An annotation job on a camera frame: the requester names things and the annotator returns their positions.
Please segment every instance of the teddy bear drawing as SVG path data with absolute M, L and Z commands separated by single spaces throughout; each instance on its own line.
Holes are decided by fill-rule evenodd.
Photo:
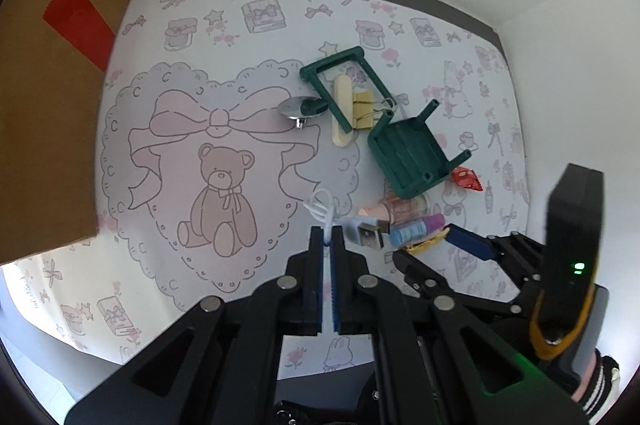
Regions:
M 193 202 L 190 221 L 178 224 L 178 240 L 186 248 L 213 245 L 219 256 L 230 257 L 258 237 L 254 211 L 241 187 L 255 156 L 211 144 L 203 144 L 198 155 L 207 185 Z

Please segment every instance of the green stool leg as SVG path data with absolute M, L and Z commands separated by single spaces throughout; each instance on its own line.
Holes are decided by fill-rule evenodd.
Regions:
M 465 163 L 465 161 L 468 160 L 469 158 L 471 158 L 471 151 L 469 151 L 468 149 L 465 149 L 460 154 L 458 154 L 455 158 L 453 158 L 453 160 L 448 161 L 445 167 L 447 168 L 448 172 L 451 172 L 456 167 L 459 167 L 460 165 Z
M 426 107 L 420 112 L 418 116 L 416 116 L 416 120 L 418 120 L 421 124 L 424 124 L 427 121 L 427 118 L 433 113 L 436 108 L 440 105 L 440 103 L 434 98 L 431 100 Z
M 369 132 L 369 141 L 375 140 L 377 137 L 379 137 L 383 133 L 383 131 L 385 131 L 386 126 L 389 125 L 389 122 L 391 122 L 391 119 L 393 117 L 393 113 L 384 112 L 382 116 L 380 116 L 379 121 L 375 124 L 375 126 L 373 126 L 373 129 L 371 129 L 371 132 Z

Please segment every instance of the green plastic stool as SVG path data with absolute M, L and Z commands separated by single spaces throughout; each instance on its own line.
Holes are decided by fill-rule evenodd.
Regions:
M 392 113 L 383 113 L 369 132 L 369 148 L 394 192 L 402 199 L 415 198 L 447 179 L 452 170 L 471 158 L 463 150 L 448 161 L 425 121 L 440 105 L 431 100 L 422 112 L 390 124 Z

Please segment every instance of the candy wrapper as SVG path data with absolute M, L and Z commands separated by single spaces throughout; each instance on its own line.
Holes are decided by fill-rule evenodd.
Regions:
M 451 173 L 451 179 L 453 183 L 462 187 L 463 189 L 476 190 L 482 192 L 482 185 L 478 179 L 478 175 L 471 169 L 466 167 L 456 167 Z

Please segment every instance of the white usb cable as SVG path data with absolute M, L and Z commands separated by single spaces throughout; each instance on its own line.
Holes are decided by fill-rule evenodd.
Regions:
M 319 194 L 325 194 L 328 198 L 326 204 L 318 198 Z M 324 246 L 331 243 L 331 231 L 335 226 L 342 227 L 344 238 L 351 243 L 360 246 L 368 246 L 373 249 L 382 249 L 384 242 L 382 233 L 389 233 L 388 221 L 382 221 L 367 215 L 344 215 L 335 217 L 337 207 L 334 195 L 323 187 L 314 191 L 309 201 L 303 205 L 317 221 L 323 224 L 322 239 Z

